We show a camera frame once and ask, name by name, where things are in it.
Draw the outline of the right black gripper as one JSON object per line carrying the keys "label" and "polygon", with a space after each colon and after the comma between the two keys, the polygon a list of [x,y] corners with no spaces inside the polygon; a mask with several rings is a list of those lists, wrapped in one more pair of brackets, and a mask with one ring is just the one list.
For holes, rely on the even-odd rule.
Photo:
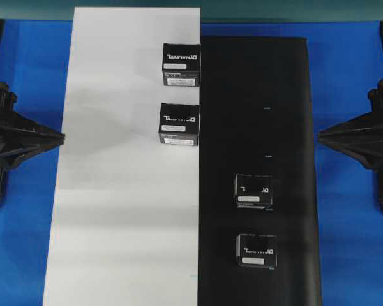
{"label": "right black gripper", "polygon": [[368,92],[371,111],[337,122],[317,133],[317,138],[350,136],[349,147],[328,139],[318,142],[359,161],[365,168],[383,168],[383,79]]}

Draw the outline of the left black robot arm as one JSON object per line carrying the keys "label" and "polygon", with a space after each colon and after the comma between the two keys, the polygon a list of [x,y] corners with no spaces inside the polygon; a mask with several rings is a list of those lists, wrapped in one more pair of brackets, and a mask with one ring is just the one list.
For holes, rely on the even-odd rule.
{"label": "left black robot arm", "polygon": [[[0,20],[0,43],[4,21]],[[66,135],[23,117],[14,110],[17,95],[0,82],[0,201],[7,172],[23,162],[64,144]]]}

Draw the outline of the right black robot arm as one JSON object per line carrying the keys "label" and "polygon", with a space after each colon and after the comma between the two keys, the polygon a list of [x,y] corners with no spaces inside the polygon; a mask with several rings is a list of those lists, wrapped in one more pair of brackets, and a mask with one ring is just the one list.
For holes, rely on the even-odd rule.
{"label": "right black robot arm", "polygon": [[[383,49],[383,21],[380,23]],[[371,111],[318,133],[318,141],[341,152],[377,174],[383,212],[383,79],[368,92]]]}

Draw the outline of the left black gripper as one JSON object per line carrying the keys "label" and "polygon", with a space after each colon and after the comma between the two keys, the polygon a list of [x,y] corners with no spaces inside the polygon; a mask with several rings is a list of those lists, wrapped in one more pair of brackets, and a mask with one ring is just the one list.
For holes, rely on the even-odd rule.
{"label": "left black gripper", "polygon": [[[16,102],[17,95],[9,91],[7,83],[0,82],[0,167],[5,170],[60,147],[65,139],[65,134],[15,112]],[[33,135],[59,139],[35,143]]]}

